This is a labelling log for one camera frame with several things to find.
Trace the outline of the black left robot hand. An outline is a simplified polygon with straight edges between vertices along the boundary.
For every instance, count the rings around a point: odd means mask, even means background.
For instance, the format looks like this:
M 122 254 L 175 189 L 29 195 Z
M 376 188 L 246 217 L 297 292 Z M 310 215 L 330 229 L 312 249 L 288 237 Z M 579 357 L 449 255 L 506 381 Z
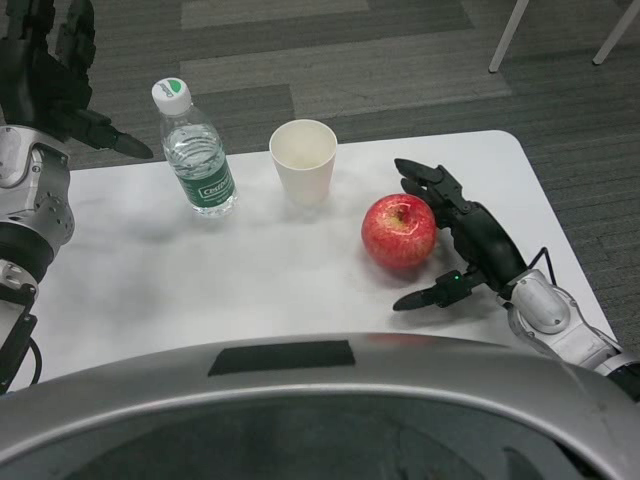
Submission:
M 8 1 L 1 38 L 1 109 L 10 125 L 30 127 L 65 142 L 73 138 L 96 150 L 151 159 L 140 140 L 120 132 L 109 117 L 89 109 L 88 70 L 95 46 L 94 8 L 73 1 L 60 25 L 54 54 L 48 51 L 52 1 Z

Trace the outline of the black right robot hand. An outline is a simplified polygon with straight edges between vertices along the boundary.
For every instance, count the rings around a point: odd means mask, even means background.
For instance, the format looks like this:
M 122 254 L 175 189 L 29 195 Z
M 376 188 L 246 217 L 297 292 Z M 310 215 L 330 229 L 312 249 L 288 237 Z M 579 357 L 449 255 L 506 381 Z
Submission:
M 438 229 L 450 231 L 454 249 L 467 262 L 467 270 L 441 275 L 432 287 L 397 300 L 393 310 L 410 311 L 431 305 L 446 308 L 469 297 L 482 284 L 508 295 L 509 283 L 527 271 L 527 264 L 489 210 L 465 199 L 461 184 L 442 165 L 432 168 L 401 158 L 394 163 L 402 175 L 403 190 L 427 203 Z

